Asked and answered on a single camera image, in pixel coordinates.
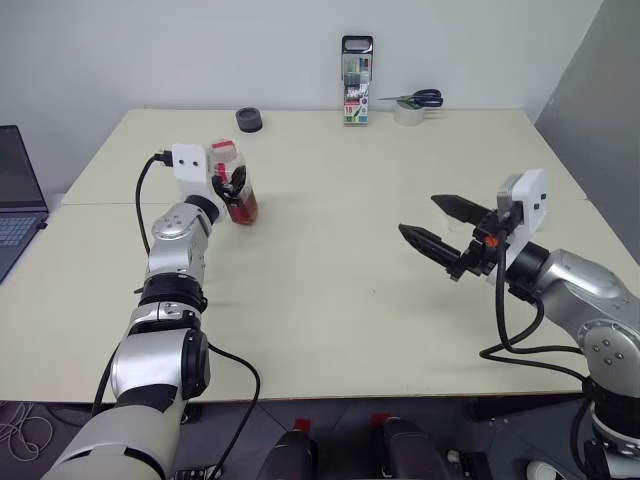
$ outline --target scissors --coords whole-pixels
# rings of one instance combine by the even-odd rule
[[[412,95],[402,95],[400,97],[385,97],[378,100],[395,100],[408,104],[412,104],[415,107],[441,107],[442,106],[442,93],[435,88],[427,88],[425,90],[418,90]]]

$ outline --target gray wall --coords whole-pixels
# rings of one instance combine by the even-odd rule
[[[605,0],[536,127],[640,263],[640,1]]]

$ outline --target blue scissors handle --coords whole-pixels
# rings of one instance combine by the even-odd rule
[[[442,92],[435,88],[418,90],[409,98],[421,107],[441,107],[443,101]]]

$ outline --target power cord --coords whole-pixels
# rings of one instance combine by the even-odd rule
[[[244,358],[239,357],[239,356],[234,355],[234,354],[229,353],[229,352],[225,352],[224,350],[216,347],[215,345],[213,345],[211,343],[209,343],[209,350],[211,350],[212,352],[216,353],[217,355],[220,355],[222,357],[228,358],[229,360],[233,360],[234,362],[237,362],[237,363],[245,366],[253,374],[253,377],[255,378],[255,381],[256,381],[256,387],[255,387],[255,391],[254,391],[254,394],[253,394],[253,398],[251,399],[251,403],[249,404],[249,407],[247,408],[247,411],[245,412],[244,416],[240,420],[240,424],[238,425],[238,428],[236,429],[235,433],[233,434],[233,437],[231,437],[231,441],[229,442],[229,444],[225,448],[224,452],[220,456],[220,460],[218,460],[218,463],[216,463],[215,468],[213,469],[213,473],[209,477],[209,478],[217,478],[216,476],[220,472],[222,472],[222,468],[224,467],[224,462],[227,460],[227,457],[231,453],[231,450],[233,450],[233,447],[235,446],[236,442],[238,441],[238,438],[240,437],[240,434],[242,433],[242,430],[244,429],[245,425],[247,424],[247,421],[249,420],[249,417],[251,416],[251,413],[253,412],[254,408],[256,407],[256,405],[258,403],[258,398],[260,396],[260,385],[261,385],[261,382],[260,382],[260,375],[258,374],[258,371],[255,369],[255,367],[253,365],[251,365]],[[96,391],[96,395],[95,395],[95,398],[93,400],[93,407],[91,408],[91,416],[90,416],[90,418],[93,418],[94,416],[99,414],[101,412],[101,410],[102,410],[102,399],[104,397],[104,391],[106,389],[107,381],[109,379],[109,372],[111,371],[111,363],[113,362],[113,356],[114,355],[115,355],[115,350],[114,350],[113,354],[111,355],[111,358],[109,359],[109,362],[107,363],[107,367],[105,368],[104,372],[102,373],[102,378],[100,379],[100,384],[98,385],[98,390]]]
[[[107,362],[107,366],[104,367],[102,377],[100,377],[100,383],[98,384],[98,389],[96,390],[96,395],[93,398],[93,405],[91,406],[91,414],[89,415],[89,418],[95,417],[102,411],[102,399],[104,398],[104,391],[107,388],[107,382],[109,381],[109,375],[111,374],[111,364],[113,363],[113,357],[115,357],[117,350],[118,347],[116,347],[116,349],[111,354],[111,357]]]
[[[220,460],[218,460],[218,463],[216,463],[216,466],[213,469],[213,473],[211,474],[211,477],[209,477],[209,478],[216,478],[216,475],[218,475],[218,472],[222,471],[222,468],[224,467],[224,462],[227,460],[227,457],[231,453],[231,450],[233,450],[233,447],[235,446],[236,442],[238,441],[238,437],[240,437],[240,434],[242,433],[242,430],[244,429],[245,425],[247,424],[247,421],[249,420],[249,417],[251,416],[251,413],[253,412],[253,409],[255,408],[256,404],[258,403],[258,397],[260,396],[260,375],[258,374],[258,371],[253,367],[253,365],[251,365],[249,362],[247,362],[244,358],[238,357],[237,355],[233,355],[232,353],[225,352],[224,350],[221,350],[221,349],[217,348],[216,346],[212,345],[211,343],[209,343],[209,349],[211,351],[213,351],[214,353],[217,353],[218,355],[222,356],[222,357],[226,357],[226,358],[228,358],[230,360],[233,360],[234,362],[238,362],[239,364],[244,365],[245,367],[247,367],[249,369],[249,371],[253,374],[253,377],[255,378],[255,381],[256,381],[256,388],[255,388],[255,392],[253,394],[253,398],[251,399],[251,403],[249,404],[249,407],[247,408],[247,411],[245,412],[244,416],[242,417],[242,420],[240,420],[240,424],[238,425],[238,428],[236,429],[236,432],[233,434],[233,437],[231,438],[231,441],[227,445],[227,448],[224,450],[224,452],[220,456]]]
[[[513,345],[523,341],[528,338],[533,332],[537,330],[537,328],[542,323],[544,319],[544,304],[542,300],[538,297],[534,296],[534,301],[536,303],[537,311],[536,317],[534,321],[523,330],[521,333],[516,335],[513,338],[509,338],[506,328],[506,319],[504,314],[504,288],[506,283],[506,264],[507,264],[507,255],[506,255],[506,240],[507,233],[504,230],[498,232],[498,247],[497,247],[497,272],[496,272],[496,293],[495,293],[495,309],[496,309],[496,322],[498,325],[498,334],[500,336],[500,344],[494,345],[493,347],[487,348],[480,352],[480,357],[486,360],[493,360],[495,362],[501,363],[510,363],[515,365],[526,365],[530,367],[536,368],[545,368],[547,370],[553,370],[560,373],[565,373],[567,375],[571,375],[572,377],[584,382],[586,378],[580,373],[571,370],[570,368],[562,367],[560,365],[553,365],[545,362],[535,362],[531,360],[520,360],[515,358],[507,358],[507,357],[499,357],[493,355],[502,350],[507,350],[508,352],[515,354],[531,354],[531,353],[542,353],[542,352],[569,352],[569,353],[577,353],[582,354],[582,351],[576,347],[567,347],[562,345],[549,345],[543,347],[532,347],[532,348],[516,348]]]
[[[142,167],[142,171],[138,176],[138,182],[136,183],[136,215],[138,217],[138,227],[140,228],[140,235],[142,236],[142,244],[144,245],[144,250],[149,255],[149,241],[147,240],[147,233],[144,230],[144,222],[142,220],[142,207],[140,206],[140,194],[142,193],[142,183],[144,182],[144,177],[147,176],[147,172],[153,165],[153,162],[162,162],[167,167],[173,166],[173,158],[171,155],[171,151],[164,150],[161,153],[156,153],[153,157],[151,157]]]

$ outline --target marker set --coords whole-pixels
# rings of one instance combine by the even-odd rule
[[[342,37],[344,124],[366,125],[369,121],[369,85],[373,62],[373,37]]]

